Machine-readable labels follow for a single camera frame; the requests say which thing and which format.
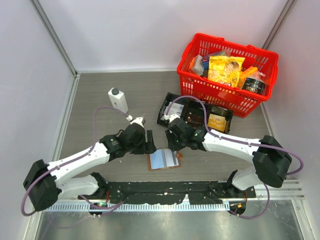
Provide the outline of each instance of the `white bottle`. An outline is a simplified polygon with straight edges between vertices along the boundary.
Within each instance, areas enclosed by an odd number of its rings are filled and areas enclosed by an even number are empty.
[[[125,94],[122,91],[119,91],[118,88],[111,88],[108,92],[112,107],[118,109],[124,113],[128,112],[128,105],[126,101]]]

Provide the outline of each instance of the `chips bag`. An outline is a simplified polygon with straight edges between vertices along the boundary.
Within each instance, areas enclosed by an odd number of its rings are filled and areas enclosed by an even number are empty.
[[[208,80],[233,88],[236,87],[244,61],[244,57],[238,56],[211,56]]]

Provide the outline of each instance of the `snack package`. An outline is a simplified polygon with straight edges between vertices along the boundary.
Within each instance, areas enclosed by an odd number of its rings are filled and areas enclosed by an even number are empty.
[[[230,87],[239,82],[244,57],[211,56],[209,60],[208,80]]]
[[[209,59],[211,56],[227,56],[230,57],[231,55],[231,51],[229,49],[225,49],[222,51],[216,51],[215,53],[209,54],[209,55],[205,55],[202,58],[202,65],[204,67],[204,70],[208,70],[209,69]]]
[[[260,76],[265,77],[266,75],[259,71],[256,71],[248,76],[244,81],[242,89],[262,95],[267,85],[264,81],[261,80]]]
[[[210,114],[208,127],[223,132],[226,128],[227,120],[224,116]]]
[[[245,71],[242,71],[240,73],[239,83],[236,87],[238,87],[239,89],[242,89],[242,86],[244,85],[246,78],[257,71],[258,71],[258,68],[255,66],[251,66],[248,69],[246,69]]]
[[[205,69],[201,60],[202,56],[200,54],[192,59],[189,65],[189,71],[191,73],[197,74],[198,76],[202,76],[202,74],[204,74]]]

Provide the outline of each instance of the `white panel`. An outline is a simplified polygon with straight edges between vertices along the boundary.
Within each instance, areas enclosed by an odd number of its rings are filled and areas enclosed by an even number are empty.
[[[286,0],[40,0],[79,71],[176,68],[195,33],[261,47]]]
[[[297,1],[270,46],[279,54],[279,71],[266,111],[276,138],[298,153],[305,165],[296,176],[320,226],[320,2]],[[294,159],[292,168],[298,167]]]
[[[0,7],[0,239],[21,240],[23,181],[51,160],[72,74],[27,0]]]

